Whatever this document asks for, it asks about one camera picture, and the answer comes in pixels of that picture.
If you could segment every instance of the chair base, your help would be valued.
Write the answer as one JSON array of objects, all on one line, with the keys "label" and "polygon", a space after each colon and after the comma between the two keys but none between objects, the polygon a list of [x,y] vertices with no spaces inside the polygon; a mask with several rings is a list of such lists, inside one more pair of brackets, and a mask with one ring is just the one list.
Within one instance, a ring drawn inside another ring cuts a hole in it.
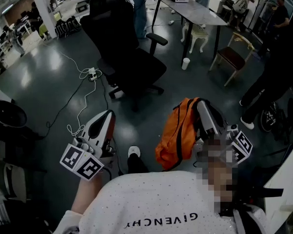
[{"label": "chair base", "polygon": [[[147,88],[156,90],[159,95],[162,95],[164,93],[164,91],[165,91],[163,88],[157,87],[157,86],[155,86],[153,84],[149,85]],[[121,89],[118,87],[118,88],[114,89],[113,91],[110,91],[108,94],[109,94],[111,99],[115,99],[116,98],[115,93],[120,92],[120,91],[121,91]],[[137,100],[139,98],[139,95],[132,96],[132,98],[133,98],[132,111],[137,112],[138,111]]]}]

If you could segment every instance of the white stool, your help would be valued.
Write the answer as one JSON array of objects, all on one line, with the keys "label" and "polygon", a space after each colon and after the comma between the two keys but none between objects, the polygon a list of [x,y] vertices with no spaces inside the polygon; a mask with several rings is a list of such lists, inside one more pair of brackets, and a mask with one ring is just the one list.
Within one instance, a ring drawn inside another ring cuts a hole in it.
[{"label": "white stool", "polygon": [[[182,39],[181,39],[181,42],[183,42],[185,40],[185,30],[189,30],[189,24],[188,22],[185,23],[183,29],[182,29]],[[192,28],[192,32],[191,32],[191,35],[192,35],[192,46],[191,46],[191,49],[190,49],[190,54],[192,53],[193,51],[193,48],[194,48],[194,45],[195,45],[195,42],[197,40],[197,38],[199,39],[205,39],[203,44],[201,45],[200,47],[200,52],[202,53],[203,52],[203,47],[207,44],[208,42],[208,38],[209,38],[209,35],[207,34],[207,32],[200,26],[200,25],[197,25],[197,24],[194,24],[193,25],[193,28]]]}]

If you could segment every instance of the light fixture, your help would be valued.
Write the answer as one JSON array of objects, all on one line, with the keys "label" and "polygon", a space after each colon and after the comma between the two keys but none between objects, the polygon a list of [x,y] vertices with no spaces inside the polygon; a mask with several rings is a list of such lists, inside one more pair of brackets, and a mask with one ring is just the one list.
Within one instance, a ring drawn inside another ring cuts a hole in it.
[{"label": "light fixture", "polygon": [[7,7],[3,12],[2,12],[2,14],[4,14],[5,12],[7,12],[9,9],[11,9],[12,8],[12,4],[9,6],[9,7]]}]

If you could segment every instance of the paper cup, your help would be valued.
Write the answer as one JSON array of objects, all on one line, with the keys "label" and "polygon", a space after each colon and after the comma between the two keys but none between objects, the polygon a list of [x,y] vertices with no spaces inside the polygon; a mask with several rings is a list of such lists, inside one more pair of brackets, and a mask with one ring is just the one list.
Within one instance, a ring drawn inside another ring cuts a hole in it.
[{"label": "paper cup", "polygon": [[182,64],[182,69],[183,70],[186,70],[187,69],[187,66],[189,65],[189,63],[190,63],[190,59],[184,58],[183,59],[183,64]]},{"label": "paper cup", "polygon": [[282,205],[280,208],[279,208],[280,211],[282,212],[293,212],[293,205]]}]

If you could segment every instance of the power strip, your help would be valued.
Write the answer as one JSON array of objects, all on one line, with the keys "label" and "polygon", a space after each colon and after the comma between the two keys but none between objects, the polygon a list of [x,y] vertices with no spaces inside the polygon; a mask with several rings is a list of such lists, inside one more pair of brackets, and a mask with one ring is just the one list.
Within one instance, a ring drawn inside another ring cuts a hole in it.
[{"label": "power strip", "polygon": [[94,80],[96,80],[98,78],[96,70],[94,68],[89,69],[89,76],[90,76],[91,81],[94,81]]}]

